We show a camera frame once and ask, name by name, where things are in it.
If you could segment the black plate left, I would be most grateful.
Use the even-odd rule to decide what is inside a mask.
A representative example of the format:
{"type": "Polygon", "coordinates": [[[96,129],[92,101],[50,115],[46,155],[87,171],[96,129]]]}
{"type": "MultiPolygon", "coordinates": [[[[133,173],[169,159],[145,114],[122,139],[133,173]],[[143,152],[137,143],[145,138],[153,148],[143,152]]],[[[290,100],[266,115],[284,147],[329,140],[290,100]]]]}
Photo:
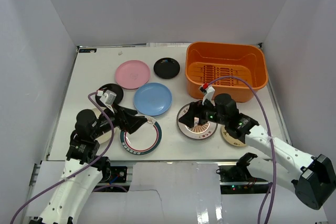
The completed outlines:
{"type": "MultiPolygon", "coordinates": [[[[103,91],[110,90],[110,91],[114,92],[117,95],[117,97],[116,97],[116,99],[115,99],[115,101],[114,101],[114,103],[113,103],[112,106],[118,105],[122,101],[122,99],[123,99],[123,95],[124,95],[123,90],[122,90],[122,88],[119,85],[117,85],[115,83],[105,84],[105,85],[101,86],[98,90],[103,90],[103,91]]],[[[97,104],[99,106],[105,107],[100,102],[99,97],[97,96],[97,94],[95,95],[95,100],[96,100],[96,102],[97,102],[97,104]]]]}

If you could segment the blue plate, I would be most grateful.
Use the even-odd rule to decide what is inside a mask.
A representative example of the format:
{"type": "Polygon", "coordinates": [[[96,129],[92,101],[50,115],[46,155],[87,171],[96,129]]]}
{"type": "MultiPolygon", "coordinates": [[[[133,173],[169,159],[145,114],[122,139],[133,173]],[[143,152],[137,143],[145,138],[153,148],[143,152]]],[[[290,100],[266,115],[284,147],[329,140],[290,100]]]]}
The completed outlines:
{"type": "Polygon", "coordinates": [[[168,87],[161,83],[147,83],[137,89],[133,97],[136,110],[148,116],[165,113],[171,106],[173,96],[168,87]]]}

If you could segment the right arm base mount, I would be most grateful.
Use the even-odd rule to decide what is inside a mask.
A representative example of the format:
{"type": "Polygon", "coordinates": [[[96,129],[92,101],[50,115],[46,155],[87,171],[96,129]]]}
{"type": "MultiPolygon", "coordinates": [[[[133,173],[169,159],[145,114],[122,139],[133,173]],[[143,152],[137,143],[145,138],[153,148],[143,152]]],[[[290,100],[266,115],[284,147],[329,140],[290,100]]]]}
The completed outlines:
{"type": "Polygon", "coordinates": [[[251,161],[256,158],[256,154],[247,153],[232,165],[218,166],[216,174],[219,175],[222,195],[265,194],[267,192],[269,182],[252,177],[247,169],[251,161]]]}

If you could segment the small black plate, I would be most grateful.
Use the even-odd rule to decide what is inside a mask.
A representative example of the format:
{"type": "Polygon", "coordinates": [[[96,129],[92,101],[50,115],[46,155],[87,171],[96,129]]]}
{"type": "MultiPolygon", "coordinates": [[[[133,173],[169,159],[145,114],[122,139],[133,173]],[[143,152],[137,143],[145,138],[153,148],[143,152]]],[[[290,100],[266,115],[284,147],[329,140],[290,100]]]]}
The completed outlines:
{"type": "Polygon", "coordinates": [[[180,64],[173,58],[161,58],[153,66],[154,73],[161,79],[169,80],[176,77],[180,72],[180,64]]]}

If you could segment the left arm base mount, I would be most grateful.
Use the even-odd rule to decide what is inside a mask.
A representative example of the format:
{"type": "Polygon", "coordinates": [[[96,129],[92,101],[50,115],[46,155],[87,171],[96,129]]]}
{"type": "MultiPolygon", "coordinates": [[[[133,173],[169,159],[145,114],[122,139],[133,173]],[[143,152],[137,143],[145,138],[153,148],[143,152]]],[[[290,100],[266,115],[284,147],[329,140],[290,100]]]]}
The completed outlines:
{"type": "Polygon", "coordinates": [[[99,182],[99,186],[112,185],[104,188],[103,192],[123,192],[129,189],[127,183],[128,168],[126,166],[110,166],[103,172],[103,179],[99,182]]]}

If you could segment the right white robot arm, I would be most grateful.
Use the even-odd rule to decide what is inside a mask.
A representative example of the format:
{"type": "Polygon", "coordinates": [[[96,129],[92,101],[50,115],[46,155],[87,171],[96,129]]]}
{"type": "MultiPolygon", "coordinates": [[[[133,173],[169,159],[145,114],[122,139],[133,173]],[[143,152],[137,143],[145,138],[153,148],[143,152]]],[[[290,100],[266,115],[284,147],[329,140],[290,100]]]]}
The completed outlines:
{"type": "Polygon", "coordinates": [[[276,183],[293,192],[309,208],[319,210],[335,191],[335,171],[328,157],[323,154],[315,157],[270,137],[256,120],[239,112],[229,94],[217,95],[214,102],[208,99],[191,102],[187,112],[178,117],[187,127],[193,127],[195,119],[200,125],[221,124],[231,137],[274,156],[282,167],[276,183]]]}

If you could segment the black label sticker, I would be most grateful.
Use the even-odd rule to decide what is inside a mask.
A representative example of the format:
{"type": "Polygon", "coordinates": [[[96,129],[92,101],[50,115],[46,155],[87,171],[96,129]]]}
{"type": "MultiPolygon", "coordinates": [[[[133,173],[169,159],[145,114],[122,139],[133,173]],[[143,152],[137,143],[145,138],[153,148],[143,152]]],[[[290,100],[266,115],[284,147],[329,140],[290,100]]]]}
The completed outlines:
{"type": "Polygon", "coordinates": [[[96,53],[97,49],[93,49],[93,48],[80,48],[79,53],[96,53]]]}

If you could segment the orange plastic bin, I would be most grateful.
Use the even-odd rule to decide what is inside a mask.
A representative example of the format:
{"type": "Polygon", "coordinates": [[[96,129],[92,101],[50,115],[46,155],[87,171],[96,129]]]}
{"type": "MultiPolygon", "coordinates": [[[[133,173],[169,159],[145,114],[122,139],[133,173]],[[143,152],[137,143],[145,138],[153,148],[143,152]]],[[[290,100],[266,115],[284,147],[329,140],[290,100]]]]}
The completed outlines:
{"type": "Polygon", "coordinates": [[[199,90],[201,85],[228,76],[228,79],[212,84],[215,95],[228,93],[240,103],[245,103],[254,96],[244,81],[255,91],[268,83],[265,56],[259,48],[252,45],[194,42],[186,51],[185,76],[187,92],[195,99],[203,97],[199,90]]]}

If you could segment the white plate green rim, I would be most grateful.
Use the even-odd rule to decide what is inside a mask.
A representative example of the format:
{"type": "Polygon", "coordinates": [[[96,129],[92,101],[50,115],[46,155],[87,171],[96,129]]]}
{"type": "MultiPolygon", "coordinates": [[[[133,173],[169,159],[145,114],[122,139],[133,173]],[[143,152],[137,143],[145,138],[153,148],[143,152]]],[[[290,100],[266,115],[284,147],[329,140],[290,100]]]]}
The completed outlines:
{"type": "Polygon", "coordinates": [[[154,151],[162,139],[162,129],[151,116],[144,115],[147,122],[143,124],[136,132],[130,134],[125,131],[120,132],[120,143],[129,153],[140,156],[154,151]]]}

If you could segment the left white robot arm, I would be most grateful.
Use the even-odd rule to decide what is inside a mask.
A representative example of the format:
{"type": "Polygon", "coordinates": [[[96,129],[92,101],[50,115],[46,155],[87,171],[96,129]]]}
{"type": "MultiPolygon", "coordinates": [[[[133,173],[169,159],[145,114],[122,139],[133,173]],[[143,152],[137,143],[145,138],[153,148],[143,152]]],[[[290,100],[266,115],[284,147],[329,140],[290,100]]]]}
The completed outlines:
{"type": "Polygon", "coordinates": [[[97,154],[100,147],[97,139],[113,133],[115,127],[134,133],[147,121],[135,110],[121,106],[106,109],[100,116],[91,109],[80,111],[70,136],[61,179],[52,186],[54,193],[46,208],[30,223],[76,223],[96,185],[111,176],[109,158],[104,153],[97,154]]]}

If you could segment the plain cream plate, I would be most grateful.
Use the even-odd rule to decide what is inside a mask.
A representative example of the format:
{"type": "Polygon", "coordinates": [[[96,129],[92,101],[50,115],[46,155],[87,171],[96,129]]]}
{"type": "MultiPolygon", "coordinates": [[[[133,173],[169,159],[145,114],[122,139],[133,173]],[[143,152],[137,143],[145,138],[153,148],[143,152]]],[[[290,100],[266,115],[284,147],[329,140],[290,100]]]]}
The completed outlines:
{"type": "Polygon", "coordinates": [[[97,109],[86,109],[86,131],[91,140],[97,140],[99,144],[111,139],[111,127],[106,117],[97,109]]]}

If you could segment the pink plate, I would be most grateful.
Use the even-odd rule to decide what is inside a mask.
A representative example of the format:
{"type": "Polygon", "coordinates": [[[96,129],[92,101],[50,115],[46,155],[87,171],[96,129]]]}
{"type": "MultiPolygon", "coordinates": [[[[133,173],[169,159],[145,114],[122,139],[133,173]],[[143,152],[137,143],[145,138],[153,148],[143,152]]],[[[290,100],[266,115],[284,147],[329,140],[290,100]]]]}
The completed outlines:
{"type": "Polygon", "coordinates": [[[134,90],[150,79],[150,68],[139,60],[129,60],[119,65],[115,71],[115,81],[122,88],[134,90]]]}

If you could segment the cream floral plate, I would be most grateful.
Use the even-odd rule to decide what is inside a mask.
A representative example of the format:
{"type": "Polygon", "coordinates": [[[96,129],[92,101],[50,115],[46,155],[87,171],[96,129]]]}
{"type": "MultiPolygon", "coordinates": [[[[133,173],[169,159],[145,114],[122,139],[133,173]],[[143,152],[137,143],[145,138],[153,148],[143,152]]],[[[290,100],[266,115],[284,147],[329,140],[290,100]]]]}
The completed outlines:
{"type": "Polygon", "coordinates": [[[235,139],[231,137],[227,131],[225,130],[225,127],[222,125],[220,128],[221,134],[223,139],[230,145],[235,146],[235,147],[246,147],[247,145],[243,143],[242,141],[235,139]]]}

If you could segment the sunburst pattern plate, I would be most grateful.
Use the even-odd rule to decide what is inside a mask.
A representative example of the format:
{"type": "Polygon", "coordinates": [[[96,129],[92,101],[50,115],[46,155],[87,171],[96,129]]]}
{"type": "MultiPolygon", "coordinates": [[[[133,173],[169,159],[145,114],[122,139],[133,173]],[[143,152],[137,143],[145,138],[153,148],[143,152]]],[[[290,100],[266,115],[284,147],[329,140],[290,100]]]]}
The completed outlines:
{"type": "Polygon", "coordinates": [[[214,122],[206,122],[205,124],[199,124],[199,118],[194,118],[194,126],[187,127],[185,124],[179,122],[179,118],[182,117],[189,109],[189,104],[184,105],[178,112],[176,117],[177,127],[182,134],[193,140],[205,140],[210,138],[217,130],[218,124],[214,122]]]}

